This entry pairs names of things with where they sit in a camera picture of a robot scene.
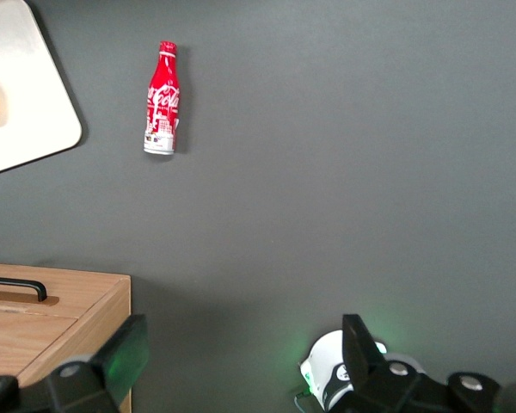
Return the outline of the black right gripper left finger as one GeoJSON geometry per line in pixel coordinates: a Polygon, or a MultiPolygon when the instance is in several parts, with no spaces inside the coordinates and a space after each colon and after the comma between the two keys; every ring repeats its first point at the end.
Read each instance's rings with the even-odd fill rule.
{"type": "Polygon", "coordinates": [[[94,354],[31,385],[0,375],[0,412],[119,412],[148,360],[147,318],[131,315],[94,354]]]}

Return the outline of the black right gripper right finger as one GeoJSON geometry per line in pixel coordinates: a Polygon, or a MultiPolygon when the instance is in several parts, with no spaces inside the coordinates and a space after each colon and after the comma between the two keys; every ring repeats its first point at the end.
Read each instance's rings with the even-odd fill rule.
{"type": "Polygon", "coordinates": [[[353,389],[331,412],[513,412],[510,389],[479,373],[444,384],[405,361],[388,361],[357,314],[342,317],[342,356],[353,389]]]}

